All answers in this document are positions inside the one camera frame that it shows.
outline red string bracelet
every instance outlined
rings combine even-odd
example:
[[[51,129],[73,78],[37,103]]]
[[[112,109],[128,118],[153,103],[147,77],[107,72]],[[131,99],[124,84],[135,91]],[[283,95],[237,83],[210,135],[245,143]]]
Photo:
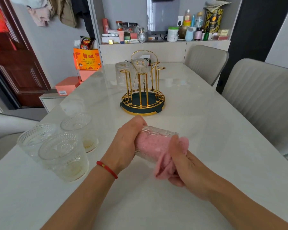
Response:
[[[113,175],[113,177],[115,179],[118,179],[118,176],[108,166],[106,166],[104,163],[102,163],[101,161],[97,161],[96,164],[104,167],[110,174]]]

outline yellow tin can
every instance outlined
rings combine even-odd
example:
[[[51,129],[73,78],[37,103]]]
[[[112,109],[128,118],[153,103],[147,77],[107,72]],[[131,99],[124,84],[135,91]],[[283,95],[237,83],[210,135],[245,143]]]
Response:
[[[223,15],[223,9],[216,9],[213,12],[209,10],[206,11],[206,21],[205,21],[205,29],[209,28],[210,33],[216,33],[219,31],[221,19]]]

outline wooden door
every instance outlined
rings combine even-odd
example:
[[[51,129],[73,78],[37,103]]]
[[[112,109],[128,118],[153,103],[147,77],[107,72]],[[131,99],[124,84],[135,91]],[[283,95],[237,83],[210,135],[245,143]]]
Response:
[[[0,33],[0,71],[21,107],[43,106],[39,96],[50,89],[9,0],[0,0],[9,32]]]

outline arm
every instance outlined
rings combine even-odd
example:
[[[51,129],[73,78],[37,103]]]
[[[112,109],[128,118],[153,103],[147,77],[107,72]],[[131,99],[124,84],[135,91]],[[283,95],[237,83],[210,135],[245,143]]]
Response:
[[[197,197],[210,201],[235,229],[288,230],[287,222],[215,174],[191,152],[185,156],[177,136],[172,137],[169,152],[180,176],[169,181],[176,186],[186,186]]]
[[[124,124],[100,161],[118,175],[133,159],[134,140],[144,125],[146,122],[141,116],[136,116]],[[112,174],[96,165],[41,230],[92,229],[100,206],[114,180]]]

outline hand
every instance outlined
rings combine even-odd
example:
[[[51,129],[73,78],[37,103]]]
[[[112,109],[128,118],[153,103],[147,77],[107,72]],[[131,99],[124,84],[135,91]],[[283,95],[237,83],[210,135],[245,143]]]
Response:
[[[200,199],[208,200],[209,194],[225,181],[205,166],[189,150],[187,155],[184,155],[177,135],[171,138],[169,153],[179,175],[179,177],[169,178],[169,182],[179,187],[186,186],[191,193]]]
[[[117,175],[129,166],[134,158],[134,140],[147,123],[138,115],[118,129],[110,147],[101,159]]]

